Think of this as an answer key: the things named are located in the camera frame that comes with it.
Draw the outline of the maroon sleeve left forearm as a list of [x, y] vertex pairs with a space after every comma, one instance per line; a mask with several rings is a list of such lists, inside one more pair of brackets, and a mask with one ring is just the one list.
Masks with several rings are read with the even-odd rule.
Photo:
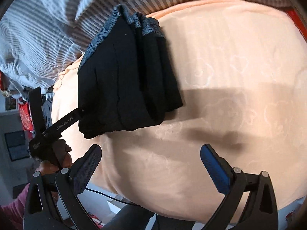
[[6, 206], [1, 206], [1, 228], [23, 229], [24, 208], [28, 194], [29, 183], [24, 187], [18, 197]]

